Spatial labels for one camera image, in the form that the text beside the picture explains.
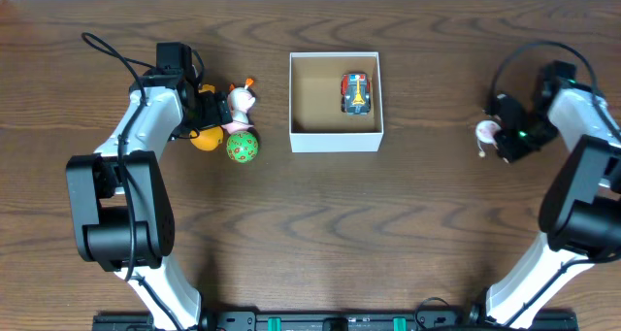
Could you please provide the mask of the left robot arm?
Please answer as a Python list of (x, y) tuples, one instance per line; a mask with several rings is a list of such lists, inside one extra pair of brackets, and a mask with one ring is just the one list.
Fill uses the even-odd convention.
[(160, 43), (156, 62), (135, 75), (112, 136), (66, 165), (79, 255), (125, 280), (147, 314), (103, 313), (95, 330), (214, 330), (173, 255), (175, 221), (159, 167), (167, 143), (231, 122), (226, 96), (204, 92), (205, 66), (183, 43)]

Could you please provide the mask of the orange rubber giraffe toy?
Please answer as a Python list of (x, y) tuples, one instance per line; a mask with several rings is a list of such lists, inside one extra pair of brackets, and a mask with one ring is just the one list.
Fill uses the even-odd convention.
[[(199, 89), (199, 93), (205, 91), (216, 92), (215, 87), (210, 84), (205, 84)], [(198, 130), (192, 127), (190, 131), (190, 142), (195, 148), (203, 151), (212, 151), (216, 149), (222, 143), (223, 138), (224, 132), (221, 126), (215, 126), (205, 130)]]

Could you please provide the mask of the red grey toy truck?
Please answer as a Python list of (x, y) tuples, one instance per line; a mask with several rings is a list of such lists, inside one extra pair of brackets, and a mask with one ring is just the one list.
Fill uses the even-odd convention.
[(371, 111), (370, 82), (364, 73), (342, 76), (341, 109), (350, 116), (365, 116)]

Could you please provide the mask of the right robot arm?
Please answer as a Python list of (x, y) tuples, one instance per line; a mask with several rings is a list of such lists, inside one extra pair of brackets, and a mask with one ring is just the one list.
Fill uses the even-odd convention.
[(539, 70), (533, 109), (494, 93), (477, 139), (512, 163), (561, 138), (569, 157), (539, 208), (539, 233), (512, 270), (488, 287), (471, 321), (512, 329), (537, 325), (539, 310), (571, 279), (620, 258), (620, 128), (574, 65)]

